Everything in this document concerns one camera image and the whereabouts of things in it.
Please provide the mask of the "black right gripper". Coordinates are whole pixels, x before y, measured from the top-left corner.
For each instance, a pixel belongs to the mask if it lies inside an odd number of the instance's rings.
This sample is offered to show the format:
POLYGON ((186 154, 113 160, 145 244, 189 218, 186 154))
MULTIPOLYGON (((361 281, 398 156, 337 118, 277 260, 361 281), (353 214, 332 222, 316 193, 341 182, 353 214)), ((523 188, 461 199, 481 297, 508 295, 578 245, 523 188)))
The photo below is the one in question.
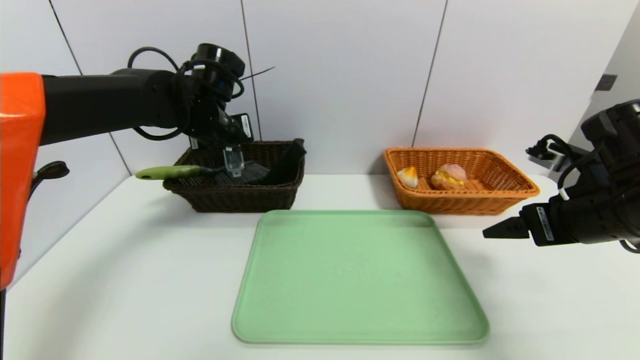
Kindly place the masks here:
POLYGON ((583 244, 599 241, 601 225, 596 215, 601 200, 598 190, 559 189, 546 203, 531 203, 522 208, 519 216, 485 228, 485 239, 534 239, 538 247, 583 244))

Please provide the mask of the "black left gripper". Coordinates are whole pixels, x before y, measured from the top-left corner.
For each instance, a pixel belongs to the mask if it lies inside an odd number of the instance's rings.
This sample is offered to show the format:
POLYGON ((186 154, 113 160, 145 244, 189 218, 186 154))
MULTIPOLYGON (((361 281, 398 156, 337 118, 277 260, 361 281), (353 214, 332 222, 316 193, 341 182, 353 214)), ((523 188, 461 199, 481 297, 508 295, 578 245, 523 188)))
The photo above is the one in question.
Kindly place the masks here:
POLYGON ((187 128, 187 136, 208 147, 236 148, 255 141, 250 117, 246 112, 230 115, 215 112, 195 116, 187 128))

